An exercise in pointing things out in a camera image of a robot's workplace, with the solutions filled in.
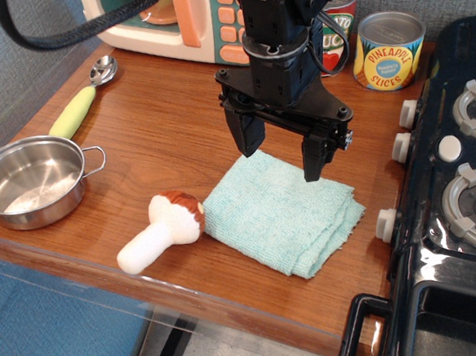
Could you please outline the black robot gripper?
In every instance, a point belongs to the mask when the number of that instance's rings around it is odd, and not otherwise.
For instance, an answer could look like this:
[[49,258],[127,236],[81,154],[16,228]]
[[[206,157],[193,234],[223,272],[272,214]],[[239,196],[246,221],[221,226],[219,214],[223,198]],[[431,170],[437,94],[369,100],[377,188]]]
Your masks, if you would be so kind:
[[289,41],[275,45],[244,36],[247,67],[224,68],[215,74],[226,123],[239,149],[251,157],[263,143],[270,123],[303,137],[303,174],[320,179],[336,150],[353,142],[353,111],[320,81],[323,66],[323,23],[298,27]]

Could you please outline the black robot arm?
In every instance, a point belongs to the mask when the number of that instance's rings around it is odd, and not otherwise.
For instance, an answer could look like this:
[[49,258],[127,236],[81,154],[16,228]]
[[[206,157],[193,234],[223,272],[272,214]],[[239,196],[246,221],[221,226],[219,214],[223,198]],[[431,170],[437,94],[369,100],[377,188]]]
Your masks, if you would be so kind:
[[324,8],[331,0],[238,0],[249,66],[221,69],[220,103],[241,154],[251,157],[267,124],[303,137],[303,174],[320,178],[335,152],[347,149],[353,111],[323,85],[323,26],[338,24]]

